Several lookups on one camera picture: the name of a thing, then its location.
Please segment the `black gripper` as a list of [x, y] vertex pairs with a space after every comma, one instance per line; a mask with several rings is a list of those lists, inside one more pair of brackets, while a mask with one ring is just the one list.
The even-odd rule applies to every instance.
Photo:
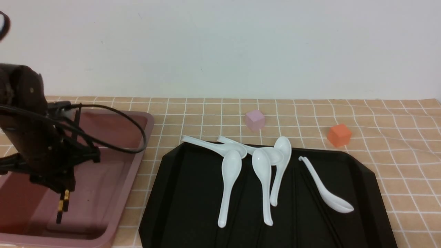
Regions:
[[81, 110], [69, 101], [49, 103], [42, 113], [45, 121], [5, 110], [1, 106], [1, 129], [17, 153], [1, 159], [1, 175], [8, 172], [29, 175], [31, 183], [61, 194], [75, 190], [74, 167], [86, 161], [101, 161], [100, 149], [88, 138], [80, 143], [78, 135], [67, 133], [55, 123], [67, 124], [76, 131]]

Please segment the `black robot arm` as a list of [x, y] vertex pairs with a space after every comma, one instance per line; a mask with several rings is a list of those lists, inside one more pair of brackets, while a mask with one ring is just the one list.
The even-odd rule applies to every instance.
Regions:
[[17, 153], [1, 158], [1, 175], [29, 175], [30, 182], [58, 194], [73, 192], [74, 167], [99, 162], [91, 141], [78, 141], [80, 110], [74, 119], [64, 114], [69, 102], [48, 103], [43, 78], [25, 65], [1, 64], [1, 129]]

